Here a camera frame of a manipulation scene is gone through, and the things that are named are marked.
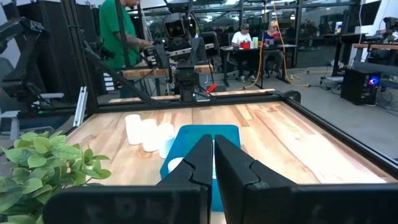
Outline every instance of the wooden board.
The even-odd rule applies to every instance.
[[[225,96],[225,95],[233,95],[233,94],[250,94],[250,93],[265,93],[267,91],[275,91],[274,89],[263,89],[263,90],[242,90],[242,91],[224,91],[218,93],[212,93],[213,96]],[[180,95],[171,95],[171,96],[153,96],[155,100],[177,100],[180,98]],[[137,102],[141,101],[139,98],[125,98],[125,99],[112,99],[110,103],[120,103],[120,102]]]
[[[368,48],[369,44],[353,44],[354,48],[357,49],[364,49]],[[398,44],[390,44],[390,45],[385,45],[385,44],[371,44],[370,46],[371,49],[391,49],[391,50],[398,50]]]
[[[383,183],[396,180],[281,102],[139,111],[142,119],[186,124],[234,124],[241,147],[253,158],[299,184]],[[106,154],[106,185],[155,185],[163,159],[127,142],[124,118],[132,113],[96,114],[68,136],[68,143]],[[213,212],[212,223],[226,223]]]
[[[214,71],[214,67],[212,65],[196,65],[195,70],[199,74],[209,74],[210,69],[212,72]],[[141,78],[143,76],[147,75],[147,78],[151,78],[151,76],[162,76],[162,75],[169,75],[169,72],[167,69],[154,69],[152,70],[151,68],[145,68],[145,69],[133,69],[133,70],[126,70],[123,72],[123,76],[127,79],[134,79],[134,78]]]

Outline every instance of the stacked white cups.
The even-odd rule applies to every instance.
[[[141,144],[141,117],[139,114],[131,114],[126,116],[126,133],[129,144]]]
[[[146,152],[159,150],[159,156],[167,157],[175,140],[174,126],[169,123],[156,125],[156,120],[141,121],[139,114],[126,116],[126,133],[129,144],[141,144]]]

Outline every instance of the person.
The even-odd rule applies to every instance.
[[[241,26],[241,30],[236,32],[233,37],[232,37],[232,41],[231,41],[231,45],[233,47],[239,47],[241,42],[246,42],[246,41],[251,41],[251,36],[249,34],[249,29],[250,26],[249,24],[243,24]],[[244,57],[243,55],[235,55],[235,58],[238,62],[238,68],[239,68],[239,79],[241,82],[245,82],[246,77],[243,74],[243,63],[249,63],[250,61],[247,61],[247,57]],[[254,71],[250,70],[250,73],[248,75],[248,80],[250,81],[254,81],[256,78],[254,76]]]
[[[264,43],[266,44],[274,44],[275,39],[279,38],[278,33],[278,22],[271,21],[269,23],[268,29],[264,32]],[[283,52],[281,50],[267,50],[264,53],[264,60],[267,60],[269,57],[273,57],[275,61],[274,69],[281,76],[281,68],[282,68],[282,61],[283,61]]]
[[[105,64],[115,71],[126,67],[121,35],[126,35],[127,44],[129,46],[128,55],[130,66],[135,66],[140,62],[140,49],[144,49],[153,44],[151,41],[137,38],[136,29],[126,10],[126,7],[133,8],[138,5],[139,0],[120,0],[120,3],[122,5],[121,11],[125,34],[121,34],[119,30],[118,14],[116,13],[114,0],[105,0],[99,9],[99,30],[104,42],[104,48],[115,54],[114,58],[105,60]],[[134,95],[130,89],[126,86],[122,86],[120,89],[120,98],[131,97],[134,97]]]

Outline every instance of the potted plant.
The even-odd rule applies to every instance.
[[[71,186],[96,185],[88,182],[111,175],[101,168],[107,156],[66,142],[61,132],[50,137],[48,132],[26,133],[14,148],[2,148],[14,167],[11,176],[0,176],[0,223],[41,224],[44,205],[52,195]]]

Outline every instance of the blue tray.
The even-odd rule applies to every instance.
[[[241,148],[239,140],[239,128],[235,125],[185,125],[180,128],[180,131],[175,138],[173,146],[167,155],[162,167],[160,168],[160,176],[162,179],[169,174],[167,164],[175,158],[185,157],[188,152],[194,147],[199,139],[204,134],[211,134],[213,139],[216,134],[221,134],[230,140],[233,144]],[[218,190],[218,183],[213,179],[212,189],[212,203],[211,210],[214,212],[223,212],[223,204],[221,203],[220,191]]]

